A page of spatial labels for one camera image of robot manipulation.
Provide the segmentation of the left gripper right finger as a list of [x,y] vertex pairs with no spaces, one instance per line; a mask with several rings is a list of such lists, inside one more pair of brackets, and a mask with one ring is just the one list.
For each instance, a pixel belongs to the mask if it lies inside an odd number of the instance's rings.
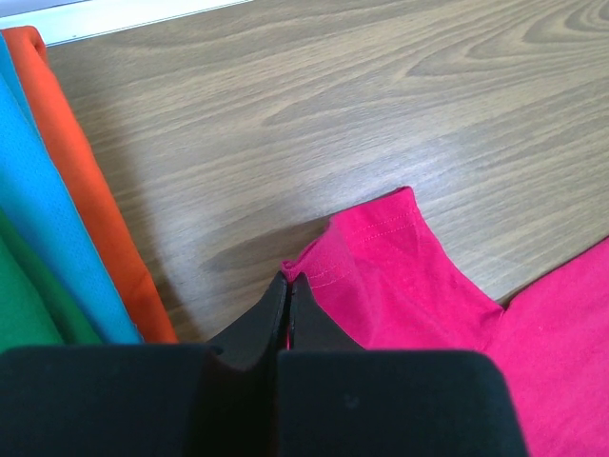
[[365,350],[292,285],[278,356],[281,456],[525,456],[506,383],[467,350]]

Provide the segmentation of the pink t shirt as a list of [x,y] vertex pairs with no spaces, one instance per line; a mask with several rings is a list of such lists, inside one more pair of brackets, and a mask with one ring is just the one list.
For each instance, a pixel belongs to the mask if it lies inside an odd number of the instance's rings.
[[364,348],[460,348],[506,377],[535,456],[608,452],[608,245],[502,307],[452,263],[409,187],[344,210],[293,261],[322,310]]

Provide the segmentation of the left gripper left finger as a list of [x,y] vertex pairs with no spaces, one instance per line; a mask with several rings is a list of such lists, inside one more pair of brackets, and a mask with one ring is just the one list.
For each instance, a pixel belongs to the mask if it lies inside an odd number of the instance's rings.
[[23,347],[1,357],[5,456],[266,456],[288,284],[205,344]]

